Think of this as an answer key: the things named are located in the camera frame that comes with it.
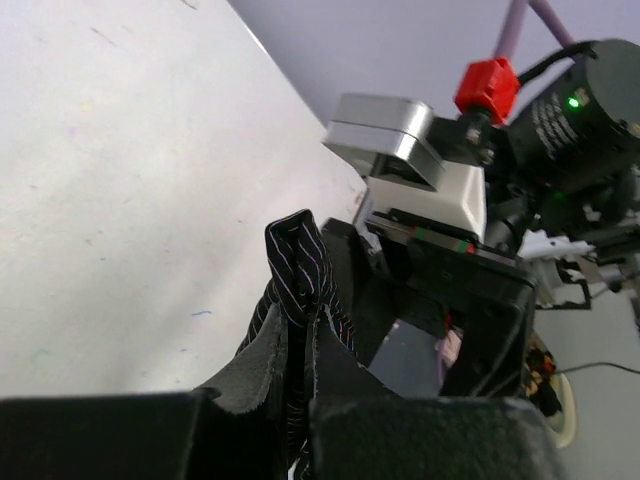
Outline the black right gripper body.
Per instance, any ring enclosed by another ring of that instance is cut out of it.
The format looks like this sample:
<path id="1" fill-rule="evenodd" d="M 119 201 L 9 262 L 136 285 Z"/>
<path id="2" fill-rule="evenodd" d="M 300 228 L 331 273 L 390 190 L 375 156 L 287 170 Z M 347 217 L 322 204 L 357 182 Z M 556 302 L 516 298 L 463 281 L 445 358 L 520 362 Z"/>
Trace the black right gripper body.
<path id="1" fill-rule="evenodd" d="M 330 218 L 321 236 L 354 334 L 356 358 L 370 365 L 395 320 L 435 337 L 463 332 L 444 380 L 445 396 L 519 396 L 537 282 L 519 260 L 454 230 L 373 217 L 382 255 L 374 261 L 356 228 Z"/>

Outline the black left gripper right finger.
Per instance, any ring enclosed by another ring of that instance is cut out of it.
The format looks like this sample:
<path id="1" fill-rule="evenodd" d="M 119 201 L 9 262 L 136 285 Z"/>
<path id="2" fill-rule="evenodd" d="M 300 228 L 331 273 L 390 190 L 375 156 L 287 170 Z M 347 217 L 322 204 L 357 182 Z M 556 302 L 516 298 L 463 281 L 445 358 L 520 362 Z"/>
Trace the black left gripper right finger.
<path id="1" fill-rule="evenodd" d="M 514 397 L 404 399 L 339 340 L 310 327 L 308 479 L 562 479 L 542 415 Z"/>

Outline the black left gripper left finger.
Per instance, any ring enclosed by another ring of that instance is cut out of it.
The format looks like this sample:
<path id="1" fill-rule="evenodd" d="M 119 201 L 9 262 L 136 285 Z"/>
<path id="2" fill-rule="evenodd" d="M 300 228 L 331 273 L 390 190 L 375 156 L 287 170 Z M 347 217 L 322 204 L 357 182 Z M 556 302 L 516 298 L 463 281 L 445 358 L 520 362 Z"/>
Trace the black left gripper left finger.
<path id="1" fill-rule="evenodd" d="M 4 479 L 284 479 L 287 326 L 257 337 L 192 391 L 7 399 Z"/>

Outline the black striped underwear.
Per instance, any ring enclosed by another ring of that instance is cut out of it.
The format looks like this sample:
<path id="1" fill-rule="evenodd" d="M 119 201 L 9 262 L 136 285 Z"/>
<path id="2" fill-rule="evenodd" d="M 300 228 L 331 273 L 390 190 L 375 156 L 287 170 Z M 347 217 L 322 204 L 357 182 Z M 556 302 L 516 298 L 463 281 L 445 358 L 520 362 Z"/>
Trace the black striped underwear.
<path id="1" fill-rule="evenodd" d="M 311 479 L 305 397 L 307 327 L 327 320 L 330 331 L 350 352 L 354 350 L 354 328 L 341 305 L 334 269 L 312 212 L 301 210 L 270 223 L 264 237 L 271 280 L 238 350 L 253 342 L 270 308 L 278 306 L 289 336 L 285 389 L 288 463 L 296 479 Z"/>

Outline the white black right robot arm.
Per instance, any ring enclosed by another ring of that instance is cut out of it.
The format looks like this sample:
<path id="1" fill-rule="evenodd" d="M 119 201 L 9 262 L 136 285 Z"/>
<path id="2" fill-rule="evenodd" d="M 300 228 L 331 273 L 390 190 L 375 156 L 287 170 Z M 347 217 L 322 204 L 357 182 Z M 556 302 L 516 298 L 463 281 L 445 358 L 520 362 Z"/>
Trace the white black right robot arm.
<path id="1" fill-rule="evenodd" d="M 639 48 L 568 45 L 522 74 L 471 64 L 443 118 L 421 102 L 346 93 L 324 145 L 366 180 L 366 254 L 336 221 L 323 233 L 342 268 L 356 350 L 370 363 L 395 320 L 462 331 L 447 396 L 517 392 L 537 311 L 554 309 L 569 254 L 519 256 L 528 232 L 583 244 L 598 264 L 639 248 Z"/>

